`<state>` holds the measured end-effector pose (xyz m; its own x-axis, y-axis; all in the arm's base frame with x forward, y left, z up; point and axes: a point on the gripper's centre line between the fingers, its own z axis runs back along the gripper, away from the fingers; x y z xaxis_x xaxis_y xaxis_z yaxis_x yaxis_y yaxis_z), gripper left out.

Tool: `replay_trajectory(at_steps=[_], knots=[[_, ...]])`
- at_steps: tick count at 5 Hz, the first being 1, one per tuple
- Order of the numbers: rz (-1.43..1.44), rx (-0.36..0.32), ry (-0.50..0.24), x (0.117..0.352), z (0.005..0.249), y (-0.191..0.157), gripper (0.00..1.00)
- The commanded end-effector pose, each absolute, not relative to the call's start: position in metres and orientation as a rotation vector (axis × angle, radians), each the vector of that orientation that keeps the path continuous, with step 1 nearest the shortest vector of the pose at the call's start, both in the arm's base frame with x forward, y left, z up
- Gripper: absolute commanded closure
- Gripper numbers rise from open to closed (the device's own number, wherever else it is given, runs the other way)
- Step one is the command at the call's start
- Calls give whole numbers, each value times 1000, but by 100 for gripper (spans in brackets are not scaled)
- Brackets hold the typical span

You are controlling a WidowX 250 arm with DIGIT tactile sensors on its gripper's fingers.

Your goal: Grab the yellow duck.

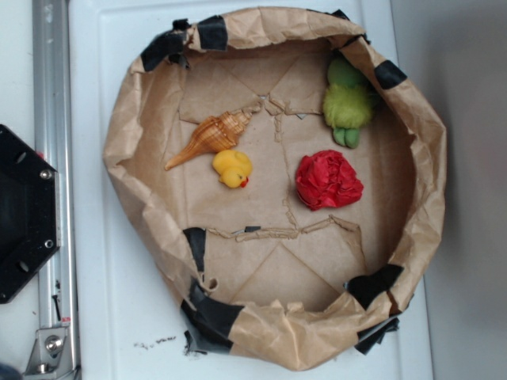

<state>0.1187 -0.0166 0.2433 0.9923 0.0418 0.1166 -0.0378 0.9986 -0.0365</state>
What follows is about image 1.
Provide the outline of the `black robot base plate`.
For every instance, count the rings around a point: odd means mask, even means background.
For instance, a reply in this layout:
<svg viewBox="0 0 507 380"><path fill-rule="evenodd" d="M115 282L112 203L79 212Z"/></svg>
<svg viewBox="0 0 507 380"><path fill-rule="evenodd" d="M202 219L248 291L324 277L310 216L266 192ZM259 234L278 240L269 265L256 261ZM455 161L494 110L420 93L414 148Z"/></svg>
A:
<svg viewBox="0 0 507 380"><path fill-rule="evenodd" d="M59 248L57 172L1 126L1 304L12 302Z"/></svg>

